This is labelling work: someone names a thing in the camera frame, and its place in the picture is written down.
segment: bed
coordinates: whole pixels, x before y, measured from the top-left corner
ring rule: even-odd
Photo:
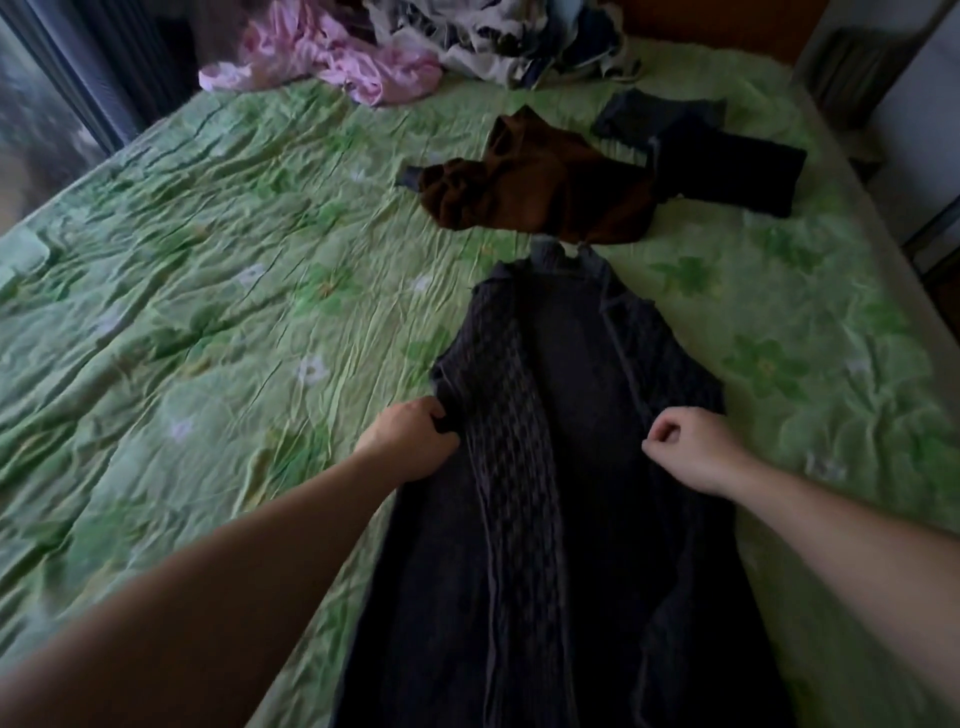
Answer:
[[[728,130],[810,157],[789,219],[674,201],[643,241],[601,255],[725,382],[765,457],[960,529],[960,450],[924,333],[939,329],[881,282],[877,233],[788,70],[636,42],[639,87],[725,97]],[[313,81],[200,95],[0,239],[0,667],[428,391],[470,287],[529,240],[440,230],[394,187],[401,165],[478,157],[495,116],[523,104],[642,161],[589,135],[620,88],[447,77],[395,109]],[[390,505],[252,725],[325,724]],[[802,726],[950,723],[748,514],[738,539]]]

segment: dark blue garment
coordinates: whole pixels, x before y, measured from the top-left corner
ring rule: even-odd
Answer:
[[[550,68],[561,74],[572,73],[603,58],[612,57],[620,51],[623,42],[623,36],[617,32],[612,18],[598,8],[580,9],[573,34],[551,13],[541,34],[538,52],[520,79],[520,87],[533,88]],[[635,74],[638,70],[639,61],[630,73]],[[599,67],[596,75],[600,76]]]
[[[730,503],[640,448],[720,383],[599,255],[499,264],[432,378],[464,443],[404,485],[331,725],[783,728]]]
[[[683,196],[776,217],[793,211],[803,149],[720,132],[695,114],[659,133],[652,146],[659,200]]]
[[[727,101],[675,101],[631,88],[611,97],[597,114],[590,130],[603,139],[615,139],[647,152],[654,136],[665,132],[688,114],[701,119],[708,127],[723,129]]]

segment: white flower pattern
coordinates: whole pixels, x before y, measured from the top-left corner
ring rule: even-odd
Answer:
[[[316,384],[329,374],[330,370],[326,368],[324,361],[319,356],[306,356],[300,360],[297,367],[297,379],[301,384],[307,386]]]
[[[240,271],[233,279],[247,290],[250,290],[258,280],[263,278],[263,274],[266,272],[267,268],[263,263],[254,263],[252,266]]]
[[[193,432],[193,418],[188,417],[185,420],[176,420],[170,425],[168,434],[170,439],[173,440],[178,445],[182,444],[184,440]]]
[[[417,276],[414,278],[413,284],[410,286],[411,290],[416,291],[417,293],[422,293],[427,288],[430,287],[430,283],[433,282],[433,276],[429,274],[423,274],[422,276]]]
[[[93,325],[93,332],[97,336],[106,336],[109,333],[113,333],[122,321],[123,311],[121,311],[120,307],[115,303],[97,317]]]
[[[847,477],[847,466],[826,457],[818,457],[813,452],[806,454],[804,471],[809,477],[825,480],[828,483],[839,483]]]
[[[847,361],[844,362],[844,366],[847,367],[847,371],[852,375],[861,373],[868,374],[871,370],[871,361],[868,358],[847,359]]]

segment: brown clothing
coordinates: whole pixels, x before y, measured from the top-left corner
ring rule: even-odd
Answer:
[[[630,243],[650,227],[653,174],[606,158],[530,107],[499,116],[481,161],[420,172],[420,203],[442,228],[544,232],[568,243]]]

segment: clothing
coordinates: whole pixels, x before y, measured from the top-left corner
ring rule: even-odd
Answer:
[[[548,23],[547,33],[552,26]],[[640,59],[623,35],[623,11],[612,3],[585,7],[577,15],[570,38],[559,52],[543,53],[527,67],[520,86],[567,84],[586,79],[631,81],[640,72]]]
[[[515,86],[546,27],[544,0],[365,0],[377,41],[436,55],[450,70]]]
[[[543,232],[570,243],[630,243],[650,227],[652,174],[523,107],[499,116],[481,161],[420,173],[420,203],[442,228]]]
[[[205,66],[200,86],[252,91],[316,76],[342,86],[357,103],[377,106],[433,93],[442,75],[436,56],[353,37],[315,0],[274,0],[266,19],[247,27],[239,63]]]
[[[651,137],[665,132],[687,114],[697,116],[709,127],[722,129],[727,101],[674,101],[631,88],[611,97],[593,122],[591,131],[601,138],[615,139],[646,152]]]
[[[738,205],[789,217],[806,152],[719,132],[688,114],[655,137],[654,194]]]
[[[723,410],[650,302],[538,244],[431,376],[463,444],[397,494],[332,726],[793,724],[733,506],[639,447],[665,407]]]

